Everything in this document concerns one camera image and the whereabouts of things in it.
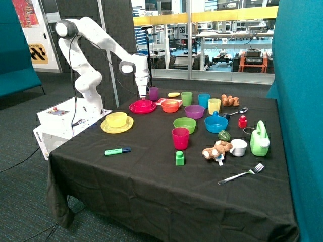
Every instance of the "teal panel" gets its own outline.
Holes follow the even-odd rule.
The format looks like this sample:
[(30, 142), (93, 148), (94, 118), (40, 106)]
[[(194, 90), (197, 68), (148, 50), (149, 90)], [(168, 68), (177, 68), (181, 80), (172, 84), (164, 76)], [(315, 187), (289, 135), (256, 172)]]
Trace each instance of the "teal panel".
[(40, 86), (41, 81), (32, 67), (0, 75), (0, 97)]
[(32, 65), (29, 47), (20, 24), (0, 24), (0, 74)]
[(12, 0), (1, 0), (0, 3), (1, 3), (0, 25), (12, 24), (12, 23), (19, 24), (19, 19), (16, 14), (16, 10), (12, 3)]
[(280, 1), (273, 54), (280, 121), (301, 241), (323, 237), (322, 1)]
[(0, 97), (40, 86), (12, 0), (1, 1)]

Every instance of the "green bowl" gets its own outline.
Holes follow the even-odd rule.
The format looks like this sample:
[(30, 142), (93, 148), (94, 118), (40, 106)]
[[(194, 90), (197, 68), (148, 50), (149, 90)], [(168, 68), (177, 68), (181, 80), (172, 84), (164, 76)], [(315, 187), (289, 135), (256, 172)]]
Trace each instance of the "green bowl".
[(191, 134), (195, 130), (196, 121), (192, 118), (189, 118), (189, 117), (181, 117), (181, 118), (176, 119), (173, 122), (173, 125), (175, 128), (178, 128), (178, 127), (187, 128)]

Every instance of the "gray carpet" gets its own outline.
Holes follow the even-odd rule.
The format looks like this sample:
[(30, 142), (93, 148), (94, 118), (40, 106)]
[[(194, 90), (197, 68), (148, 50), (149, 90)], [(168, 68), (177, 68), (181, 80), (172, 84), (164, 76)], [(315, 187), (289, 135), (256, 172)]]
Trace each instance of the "gray carpet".
[[(0, 171), (25, 160), (37, 148), (32, 130), (37, 112), (74, 96), (70, 74), (38, 73), (47, 95), (36, 87), (0, 98)], [(161, 88), (216, 90), (216, 93), (265, 97), (270, 86), (155, 79)], [(45, 203), (47, 162), (40, 150), (25, 162), (0, 173), (0, 241), (46, 241), (54, 228)], [(71, 197), (77, 213), (69, 229), (55, 227), (48, 241), (159, 241), (134, 233), (114, 220), (100, 216)]]

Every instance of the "red orange machine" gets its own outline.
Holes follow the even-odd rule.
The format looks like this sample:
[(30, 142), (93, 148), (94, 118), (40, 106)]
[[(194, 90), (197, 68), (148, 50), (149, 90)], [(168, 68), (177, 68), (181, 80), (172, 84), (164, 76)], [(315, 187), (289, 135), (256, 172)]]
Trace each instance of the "red orange machine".
[(232, 61), (233, 72), (273, 73), (273, 59), (261, 49), (248, 49), (237, 53)]

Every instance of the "brown teddy bear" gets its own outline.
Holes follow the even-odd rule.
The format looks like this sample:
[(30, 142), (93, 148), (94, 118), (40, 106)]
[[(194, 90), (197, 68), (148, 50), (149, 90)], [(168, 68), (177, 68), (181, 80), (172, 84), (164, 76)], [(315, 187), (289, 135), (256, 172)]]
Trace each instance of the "brown teddy bear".
[(223, 94), (221, 96), (221, 99), (222, 99), (222, 105), (224, 107), (230, 107), (230, 106), (238, 107), (240, 105), (238, 97), (232, 97), (232, 96), (227, 97), (226, 94)]
[(226, 152), (233, 148), (233, 145), (227, 141), (218, 140), (212, 148), (206, 148), (202, 154), (207, 160), (215, 159), (221, 155), (225, 156)]

